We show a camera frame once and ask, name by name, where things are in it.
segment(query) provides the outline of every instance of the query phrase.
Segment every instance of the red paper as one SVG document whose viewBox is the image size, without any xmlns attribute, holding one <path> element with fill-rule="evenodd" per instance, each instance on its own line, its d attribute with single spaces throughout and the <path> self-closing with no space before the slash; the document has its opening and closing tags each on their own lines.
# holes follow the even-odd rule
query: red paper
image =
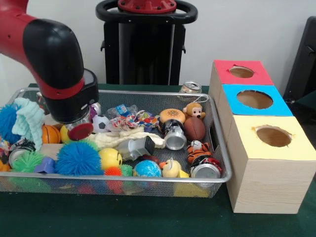
<svg viewBox="0 0 316 237">
<path fill-rule="evenodd" d="M 218 77 L 222 84 L 273 85 L 273 82 L 260 61 L 214 60 Z M 239 78 L 230 73 L 234 66 L 245 67 L 254 72 L 250 78 Z"/>
</svg>

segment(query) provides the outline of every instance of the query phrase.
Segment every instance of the green table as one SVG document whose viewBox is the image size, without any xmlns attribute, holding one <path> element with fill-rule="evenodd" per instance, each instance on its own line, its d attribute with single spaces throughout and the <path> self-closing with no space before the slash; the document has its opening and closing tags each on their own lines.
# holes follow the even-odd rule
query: green table
<svg viewBox="0 0 316 237">
<path fill-rule="evenodd" d="M 179 90 L 178 86 L 100 85 L 99 88 Z M 226 185 L 213 199 L 26 193 L 0 193 L 0 199 L 1 237 L 316 236 L 315 181 L 297 215 L 234 214 Z"/>
</svg>

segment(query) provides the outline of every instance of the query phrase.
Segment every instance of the yellow box top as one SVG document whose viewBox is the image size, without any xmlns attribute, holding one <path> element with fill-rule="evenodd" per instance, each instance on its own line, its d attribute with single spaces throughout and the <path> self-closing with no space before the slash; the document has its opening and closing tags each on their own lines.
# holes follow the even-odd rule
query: yellow box top
<svg viewBox="0 0 316 237">
<path fill-rule="evenodd" d="M 234 120 L 248 158 L 316 160 L 316 151 L 295 117 L 235 115 Z"/>
</svg>

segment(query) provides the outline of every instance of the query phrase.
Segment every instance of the wire mesh basket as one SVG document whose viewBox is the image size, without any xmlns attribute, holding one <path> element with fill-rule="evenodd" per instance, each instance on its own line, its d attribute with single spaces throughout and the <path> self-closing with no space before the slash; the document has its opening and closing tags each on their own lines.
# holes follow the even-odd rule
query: wire mesh basket
<svg viewBox="0 0 316 237">
<path fill-rule="evenodd" d="M 17 91 L 9 103 L 17 97 L 36 101 L 37 88 L 24 88 Z M 123 176 L 66 176 L 60 174 L 0 172 L 1 192 L 31 192 L 58 194 L 103 194 L 103 195 L 137 195 L 162 197 L 201 197 L 212 198 L 221 184 L 227 182 L 231 175 L 231 165 L 227 155 L 220 122 L 214 100 L 206 94 L 136 92 L 136 91 L 99 91 L 102 113 L 120 104 L 137 105 L 139 110 L 158 115 L 168 108 L 182 109 L 188 103 L 198 99 L 206 116 L 203 120 L 207 129 L 203 142 L 212 144 L 213 156 L 219 160 L 222 168 L 218 179 L 199 178 L 158 178 L 158 177 L 123 177 Z M 158 130 L 154 133 L 162 136 Z M 182 169 L 190 173 L 187 162 L 187 150 L 172 151 L 167 148 L 155 149 L 153 154 L 161 161 L 171 157 L 180 162 Z M 138 161 L 129 161 L 134 166 Z"/>
</svg>

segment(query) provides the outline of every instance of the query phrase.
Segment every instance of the red robot arm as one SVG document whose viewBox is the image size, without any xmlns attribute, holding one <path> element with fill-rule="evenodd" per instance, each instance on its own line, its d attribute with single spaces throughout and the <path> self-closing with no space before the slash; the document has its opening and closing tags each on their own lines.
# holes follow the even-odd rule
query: red robot arm
<svg viewBox="0 0 316 237">
<path fill-rule="evenodd" d="M 27 4 L 28 0 L 0 0 L 0 53 L 31 71 L 56 121 L 81 120 L 89 113 L 88 105 L 98 101 L 96 77 L 91 72 L 84 76 L 72 30 L 26 14 Z"/>
</svg>

